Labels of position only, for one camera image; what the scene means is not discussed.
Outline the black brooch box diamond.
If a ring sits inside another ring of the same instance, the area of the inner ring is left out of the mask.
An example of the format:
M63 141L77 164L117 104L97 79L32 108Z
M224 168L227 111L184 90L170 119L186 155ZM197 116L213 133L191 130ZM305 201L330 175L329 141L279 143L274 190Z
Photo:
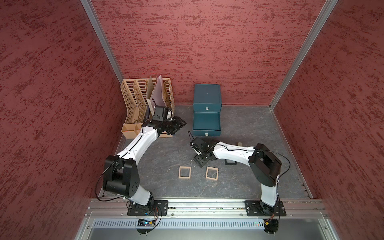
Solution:
M194 161L200 168L202 168L210 161L210 158L205 155L195 155Z

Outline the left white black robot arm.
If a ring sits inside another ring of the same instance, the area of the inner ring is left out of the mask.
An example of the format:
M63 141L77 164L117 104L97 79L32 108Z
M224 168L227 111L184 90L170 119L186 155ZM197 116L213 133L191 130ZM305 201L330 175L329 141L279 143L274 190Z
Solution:
M149 146L159 135L171 136L187 123L180 117L169 120L148 120L142 124L139 134L116 156L108 156L105 170L99 177L103 180L104 191L125 197L139 207L139 211L148 215L155 209L153 194L140 185L138 164Z

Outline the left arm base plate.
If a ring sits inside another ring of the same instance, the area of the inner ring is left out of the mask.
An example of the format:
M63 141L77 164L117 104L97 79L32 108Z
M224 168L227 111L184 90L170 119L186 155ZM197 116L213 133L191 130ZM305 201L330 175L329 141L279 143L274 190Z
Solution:
M166 216L168 212L168 206L168 200L154 200L152 202L149 201L149 204L146 206L133 204L130 202L128 205L127 215L143 217Z

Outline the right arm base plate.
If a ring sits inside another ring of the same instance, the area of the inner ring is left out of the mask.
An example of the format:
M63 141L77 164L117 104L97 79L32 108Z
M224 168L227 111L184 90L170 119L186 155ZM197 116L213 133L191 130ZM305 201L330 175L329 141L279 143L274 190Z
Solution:
M287 213L282 201L278 200L271 207L262 201L245 201L245 209L248 217L286 217Z

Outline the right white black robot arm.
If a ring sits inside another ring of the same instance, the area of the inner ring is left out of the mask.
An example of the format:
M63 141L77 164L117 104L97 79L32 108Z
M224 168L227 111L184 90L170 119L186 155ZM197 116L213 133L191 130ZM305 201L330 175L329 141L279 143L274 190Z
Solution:
M194 161L199 167L215 160L228 160L250 167L261 184L259 210L265 216L271 216L275 212L282 162L265 145L242 147L216 140L206 142L196 137L190 142L190 146L196 152Z

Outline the black brooch box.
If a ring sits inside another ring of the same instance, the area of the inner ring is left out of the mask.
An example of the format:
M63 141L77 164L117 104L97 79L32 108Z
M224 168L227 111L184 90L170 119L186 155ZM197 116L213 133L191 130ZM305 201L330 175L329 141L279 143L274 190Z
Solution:
M237 165L237 162L225 159L225 165L234 166Z

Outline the teal top drawer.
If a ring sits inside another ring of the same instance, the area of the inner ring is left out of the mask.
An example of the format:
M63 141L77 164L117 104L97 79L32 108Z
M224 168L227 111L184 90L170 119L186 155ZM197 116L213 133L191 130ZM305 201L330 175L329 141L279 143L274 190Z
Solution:
M220 113L222 104L193 103L194 112L213 112Z

